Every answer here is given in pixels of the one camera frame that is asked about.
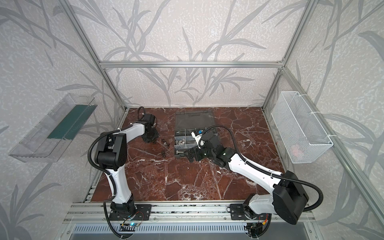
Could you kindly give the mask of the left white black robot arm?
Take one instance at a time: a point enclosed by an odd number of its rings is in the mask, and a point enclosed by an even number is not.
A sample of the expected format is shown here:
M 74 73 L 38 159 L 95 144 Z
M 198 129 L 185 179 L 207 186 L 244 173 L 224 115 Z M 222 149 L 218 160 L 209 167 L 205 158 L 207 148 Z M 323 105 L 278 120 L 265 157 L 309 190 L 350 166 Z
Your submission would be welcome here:
M 91 144 L 87 157 L 91 166 L 103 172 L 111 189 L 110 208 L 114 212 L 133 215 L 137 209 L 129 189 L 125 165 L 128 159 L 128 142 L 141 137 L 145 143 L 159 137 L 155 115 L 144 113 L 138 121 L 114 131 L 102 133 Z

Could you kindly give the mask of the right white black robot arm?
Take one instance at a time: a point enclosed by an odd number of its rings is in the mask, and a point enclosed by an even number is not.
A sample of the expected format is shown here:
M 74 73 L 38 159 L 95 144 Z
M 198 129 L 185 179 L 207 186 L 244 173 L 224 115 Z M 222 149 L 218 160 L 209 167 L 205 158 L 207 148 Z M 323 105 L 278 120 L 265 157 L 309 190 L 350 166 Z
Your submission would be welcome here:
M 257 164 L 241 154 L 238 146 L 225 148 L 212 132 L 193 131 L 192 138 L 197 145 L 185 151 L 191 162 L 209 159 L 267 191 L 266 195 L 253 194 L 244 201 L 245 215 L 251 220 L 261 214 L 275 214 L 295 225 L 303 212 L 314 210 L 323 203 L 323 191 L 312 183 L 299 180 L 291 171 L 281 173 Z

